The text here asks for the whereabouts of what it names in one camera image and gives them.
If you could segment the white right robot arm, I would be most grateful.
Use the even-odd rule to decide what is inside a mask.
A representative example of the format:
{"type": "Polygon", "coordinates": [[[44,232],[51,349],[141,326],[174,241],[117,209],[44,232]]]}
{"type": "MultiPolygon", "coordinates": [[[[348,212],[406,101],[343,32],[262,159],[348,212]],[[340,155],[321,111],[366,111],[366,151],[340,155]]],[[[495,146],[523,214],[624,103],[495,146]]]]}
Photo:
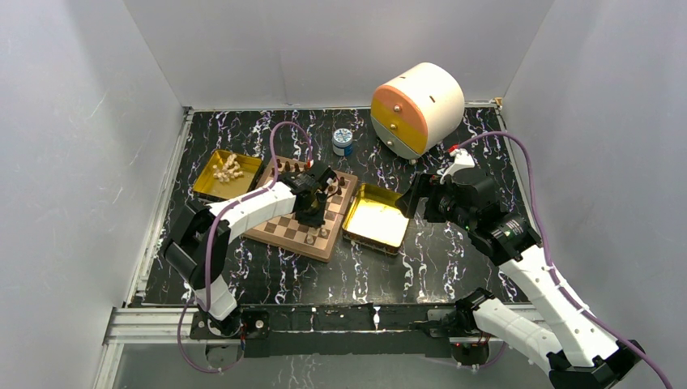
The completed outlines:
{"type": "Polygon", "coordinates": [[[450,222],[467,232],[472,245],[526,294],[546,326],[507,308],[477,289],[455,303],[445,323],[475,336],[495,335],[539,366],[555,388],[611,388],[640,361],[641,348],[595,323],[554,266],[547,264],[540,236],[526,218],[502,204],[494,180],[478,168],[451,177],[421,173],[396,200],[407,218],[426,201],[424,220],[450,222]]]}

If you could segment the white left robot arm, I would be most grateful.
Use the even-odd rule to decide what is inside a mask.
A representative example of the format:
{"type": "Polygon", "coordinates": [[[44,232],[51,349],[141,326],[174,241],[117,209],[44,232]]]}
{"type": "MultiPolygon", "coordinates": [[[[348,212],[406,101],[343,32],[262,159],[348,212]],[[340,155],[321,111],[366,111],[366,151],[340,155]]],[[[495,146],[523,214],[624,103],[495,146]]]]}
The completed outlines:
{"type": "Polygon", "coordinates": [[[275,172],[265,185],[234,199],[205,205],[189,202],[165,239],[161,254],[189,284],[199,307],[220,336],[241,330],[239,304],[223,277],[228,245],[250,229],[293,214],[302,224],[324,222],[327,190],[337,181],[334,170],[312,162],[300,172],[275,172]]]}

